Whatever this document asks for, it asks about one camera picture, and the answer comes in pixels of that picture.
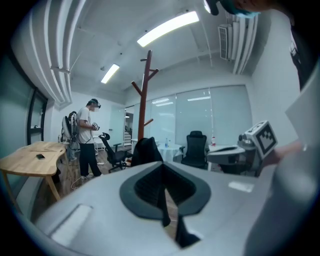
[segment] white t-shirt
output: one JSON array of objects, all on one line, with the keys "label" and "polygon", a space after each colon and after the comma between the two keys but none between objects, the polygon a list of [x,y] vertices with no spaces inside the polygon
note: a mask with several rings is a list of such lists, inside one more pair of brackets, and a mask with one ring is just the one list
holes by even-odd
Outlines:
[{"label": "white t-shirt", "polygon": [[[79,110],[78,114],[76,115],[77,121],[79,123],[80,120],[86,121],[87,125],[91,125],[90,119],[90,110],[87,107],[83,107]],[[92,144],[94,143],[92,130],[82,128],[78,126],[79,134],[78,134],[78,141],[82,144]]]}]

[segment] office chair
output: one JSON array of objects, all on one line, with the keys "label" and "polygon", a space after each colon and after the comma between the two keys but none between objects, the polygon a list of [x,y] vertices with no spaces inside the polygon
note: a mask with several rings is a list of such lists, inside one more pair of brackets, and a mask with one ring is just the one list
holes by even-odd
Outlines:
[{"label": "office chair", "polygon": [[126,149],[122,151],[118,151],[118,146],[121,145],[121,143],[114,144],[115,151],[112,150],[112,148],[109,146],[108,140],[110,140],[110,135],[103,132],[103,135],[99,135],[99,138],[102,140],[105,151],[107,153],[107,160],[112,165],[112,168],[108,170],[109,173],[111,173],[112,170],[120,168],[123,170],[123,167],[126,168],[128,165],[126,164],[126,158],[131,158],[133,155],[129,153],[128,151],[131,150]]},{"label": "office chair", "polygon": [[[205,151],[209,152],[208,148],[205,149],[207,136],[203,135],[201,131],[194,130],[186,137],[186,142],[188,148],[185,157],[182,158],[181,164],[207,169],[208,163],[205,155]],[[182,153],[184,153],[184,148],[185,146],[180,147]]]}]

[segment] shoe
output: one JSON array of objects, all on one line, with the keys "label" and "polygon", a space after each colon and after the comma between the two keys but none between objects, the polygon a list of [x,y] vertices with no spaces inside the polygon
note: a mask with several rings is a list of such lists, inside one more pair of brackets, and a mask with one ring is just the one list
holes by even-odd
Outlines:
[{"label": "shoe", "polygon": [[87,176],[81,176],[81,179],[85,180],[85,179],[90,179],[92,178],[94,175],[92,173],[89,173]]}]

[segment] chair backrest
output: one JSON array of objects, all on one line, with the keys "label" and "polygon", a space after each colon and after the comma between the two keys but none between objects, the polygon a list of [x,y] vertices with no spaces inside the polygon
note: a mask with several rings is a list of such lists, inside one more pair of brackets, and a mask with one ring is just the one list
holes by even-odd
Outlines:
[{"label": "chair backrest", "polygon": [[108,133],[103,132],[103,135],[99,135],[99,138],[102,140],[104,146],[105,146],[105,151],[107,154],[107,160],[109,162],[112,162],[115,159],[115,152],[112,150],[110,147],[108,140],[110,140],[110,135]]},{"label": "chair backrest", "polygon": [[190,132],[190,135],[187,135],[186,142],[187,151],[185,155],[188,158],[205,159],[205,146],[207,142],[206,135],[203,135],[201,131],[194,130]]}]

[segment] smartphone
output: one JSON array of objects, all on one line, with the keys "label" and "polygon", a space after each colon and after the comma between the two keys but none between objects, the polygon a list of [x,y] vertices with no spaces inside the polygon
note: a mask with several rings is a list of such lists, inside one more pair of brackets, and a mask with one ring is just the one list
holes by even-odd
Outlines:
[{"label": "smartphone", "polygon": [[39,160],[43,160],[45,159],[45,156],[43,154],[37,154],[36,158],[38,158]]}]

